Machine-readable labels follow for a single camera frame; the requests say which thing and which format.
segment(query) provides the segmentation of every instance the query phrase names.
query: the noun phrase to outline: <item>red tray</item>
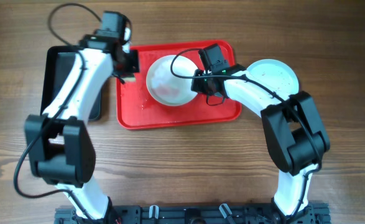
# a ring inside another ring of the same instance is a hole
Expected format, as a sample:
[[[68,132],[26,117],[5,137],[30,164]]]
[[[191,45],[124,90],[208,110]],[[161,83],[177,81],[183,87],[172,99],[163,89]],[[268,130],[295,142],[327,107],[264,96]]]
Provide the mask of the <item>red tray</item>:
[[[185,105],[165,106],[153,99],[146,88],[147,71],[157,59],[166,55],[175,55],[185,49],[204,48],[211,44],[218,44],[229,64],[235,64],[233,49],[223,40],[131,47],[139,51],[141,72],[135,74],[136,82],[125,85],[120,84],[119,81],[116,82],[117,117],[120,125],[127,129],[148,129],[236,119],[241,113],[242,106],[233,100],[227,99],[222,105],[209,106],[206,104],[206,96],[198,94]],[[203,69],[198,52],[187,52],[183,56],[192,60],[198,68]]]

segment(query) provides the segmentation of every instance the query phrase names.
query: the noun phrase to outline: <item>wood grain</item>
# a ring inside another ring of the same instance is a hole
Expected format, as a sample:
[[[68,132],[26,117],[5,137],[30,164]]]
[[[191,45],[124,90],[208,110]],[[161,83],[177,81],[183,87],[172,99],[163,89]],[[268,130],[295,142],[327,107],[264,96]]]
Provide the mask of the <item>wood grain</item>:
[[[20,198],[12,188],[25,148],[23,124],[40,108],[46,51],[60,42],[46,28],[63,0],[0,0],[0,223],[52,223],[63,195]],[[315,99],[331,139],[309,199],[328,202],[333,223],[365,223],[365,1],[82,1],[120,11],[134,24],[133,44],[224,39],[236,60],[289,64]],[[80,9],[56,15],[55,28],[76,42],[98,24]],[[114,80],[105,85],[103,119],[88,129],[95,177],[116,205],[268,202],[277,188],[254,114],[233,122],[127,131],[116,119]],[[26,192],[52,189],[20,176]]]

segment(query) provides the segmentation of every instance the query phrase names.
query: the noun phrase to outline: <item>white plate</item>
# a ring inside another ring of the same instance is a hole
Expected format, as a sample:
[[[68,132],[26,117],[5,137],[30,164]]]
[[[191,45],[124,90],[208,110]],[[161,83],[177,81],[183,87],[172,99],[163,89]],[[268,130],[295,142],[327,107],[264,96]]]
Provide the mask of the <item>white plate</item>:
[[[197,96],[191,91],[192,79],[178,78],[171,74],[170,66],[175,55],[157,59],[149,68],[146,87],[150,95],[159,103],[167,106],[184,105]],[[173,71],[178,75],[192,77],[198,67],[186,57],[179,56],[173,64]]]
[[[266,83],[274,90],[287,93],[298,93],[300,84],[294,71],[285,63],[274,59],[263,59],[251,64],[247,70],[261,83]]]

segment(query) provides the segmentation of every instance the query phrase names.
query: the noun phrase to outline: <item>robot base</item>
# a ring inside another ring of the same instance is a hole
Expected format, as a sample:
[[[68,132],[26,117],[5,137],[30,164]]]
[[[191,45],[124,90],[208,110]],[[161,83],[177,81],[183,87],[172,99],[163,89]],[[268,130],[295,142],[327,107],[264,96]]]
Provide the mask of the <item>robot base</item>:
[[[114,206],[122,218],[122,224],[229,224],[221,214],[219,207],[186,206],[186,207],[151,207]],[[271,203],[252,203],[245,206],[230,206],[232,218],[236,224],[269,224],[272,221]],[[74,208],[58,208],[54,224],[78,224]],[[330,210],[326,203],[309,203],[300,218],[291,224],[331,224]]]

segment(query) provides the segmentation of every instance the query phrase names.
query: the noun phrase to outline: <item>wooden table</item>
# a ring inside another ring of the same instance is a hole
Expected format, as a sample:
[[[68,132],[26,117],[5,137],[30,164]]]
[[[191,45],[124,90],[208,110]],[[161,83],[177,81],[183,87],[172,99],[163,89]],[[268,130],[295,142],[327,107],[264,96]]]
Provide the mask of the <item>wooden table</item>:
[[[25,148],[24,120],[40,109],[46,51],[60,42],[46,27],[63,0],[0,0],[0,223],[52,223],[64,195],[39,200],[12,188]],[[365,223],[365,1],[101,1],[134,24],[133,44],[224,39],[236,60],[275,58],[290,65],[315,99],[331,140],[309,199],[328,202],[333,223]],[[79,8],[55,16],[72,42],[98,23]],[[230,123],[128,131],[116,120],[114,80],[104,86],[103,118],[88,130],[96,148],[95,177],[115,205],[269,202],[278,170],[260,119],[248,110]],[[22,189],[53,189],[32,177]]]

